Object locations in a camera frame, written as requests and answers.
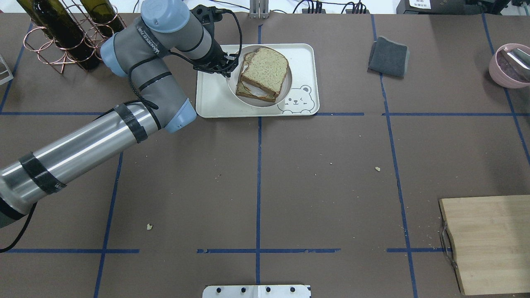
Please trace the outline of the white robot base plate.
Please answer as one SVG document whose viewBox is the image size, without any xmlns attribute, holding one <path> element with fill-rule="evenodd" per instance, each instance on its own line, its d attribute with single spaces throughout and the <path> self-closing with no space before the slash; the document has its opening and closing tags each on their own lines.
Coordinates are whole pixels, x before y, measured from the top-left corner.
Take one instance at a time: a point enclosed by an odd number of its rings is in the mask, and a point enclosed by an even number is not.
<svg viewBox="0 0 530 298">
<path fill-rule="evenodd" d="M 212 285 L 203 298 L 311 298 L 309 285 Z"/>
</svg>

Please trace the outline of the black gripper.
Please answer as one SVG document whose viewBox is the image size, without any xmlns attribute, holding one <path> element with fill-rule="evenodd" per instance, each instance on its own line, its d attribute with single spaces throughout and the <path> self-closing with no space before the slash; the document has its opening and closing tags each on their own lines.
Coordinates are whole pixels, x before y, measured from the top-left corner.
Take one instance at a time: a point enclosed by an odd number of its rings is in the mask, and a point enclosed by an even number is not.
<svg viewBox="0 0 530 298">
<path fill-rule="evenodd" d="M 228 14 L 230 10 L 217 8 L 215 6 L 198 5 L 191 10 L 200 24 L 208 32 L 211 41 L 208 42 L 210 48 L 203 58 L 194 60 L 199 70 L 206 73 L 222 74 L 225 78 L 231 77 L 231 72 L 239 65 L 240 53 L 227 54 L 214 39 L 214 24 L 223 18 L 223 14 Z"/>
</svg>

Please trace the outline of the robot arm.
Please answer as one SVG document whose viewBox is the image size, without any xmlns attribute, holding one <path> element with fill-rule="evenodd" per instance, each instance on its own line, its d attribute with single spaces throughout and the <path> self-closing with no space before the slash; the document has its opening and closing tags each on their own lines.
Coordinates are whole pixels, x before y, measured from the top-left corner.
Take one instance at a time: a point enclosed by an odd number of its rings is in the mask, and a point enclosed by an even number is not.
<svg viewBox="0 0 530 298">
<path fill-rule="evenodd" d="M 38 200 L 128 147 L 165 129 L 173 133 L 197 113 L 164 57 L 175 55 L 195 70 L 229 77 L 239 53 L 227 53 L 214 39 L 214 23 L 229 10 L 181 0 L 146 0 L 131 25 L 106 40 L 104 64 L 128 82 L 136 99 L 121 103 L 86 126 L 30 152 L 1 170 L 1 226 L 28 216 Z"/>
</svg>

